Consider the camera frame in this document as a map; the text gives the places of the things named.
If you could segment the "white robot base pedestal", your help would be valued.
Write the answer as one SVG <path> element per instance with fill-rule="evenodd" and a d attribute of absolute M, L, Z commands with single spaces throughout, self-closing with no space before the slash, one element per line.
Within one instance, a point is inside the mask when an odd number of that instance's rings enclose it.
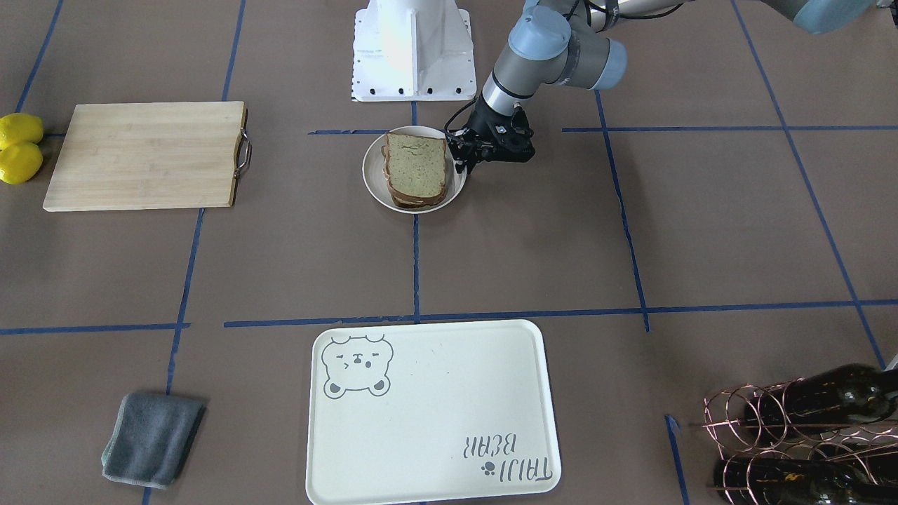
<path fill-rule="evenodd" d="M 455 1 L 370 1 L 353 26 L 352 100 L 475 97 L 471 18 Z"/>

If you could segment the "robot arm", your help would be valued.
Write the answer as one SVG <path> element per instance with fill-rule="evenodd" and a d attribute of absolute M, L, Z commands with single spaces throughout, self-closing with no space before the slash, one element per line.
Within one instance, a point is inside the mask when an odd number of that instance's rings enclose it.
<path fill-rule="evenodd" d="M 615 87 L 628 67 L 624 45 L 607 32 L 623 20 L 655 20 L 680 1 L 527 1 L 469 117 L 445 127 L 458 173 L 482 162 L 525 163 L 535 155 L 525 106 L 542 86 Z"/>

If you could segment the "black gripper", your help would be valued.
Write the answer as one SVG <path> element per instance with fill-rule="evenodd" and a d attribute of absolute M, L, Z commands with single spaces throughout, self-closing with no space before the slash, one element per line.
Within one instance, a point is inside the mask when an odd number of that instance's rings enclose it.
<path fill-rule="evenodd" d="M 463 128 L 449 130 L 449 152 L 456 173 L 469 175 L 480 162 L 526 163 L 535 156 L 532 144 L 535 132 L 522 105 L 515 102 L 512 113 L 503 115 L 478 96 L 462 106 L 449 121 L 471 107 L 474 111 Z"/>

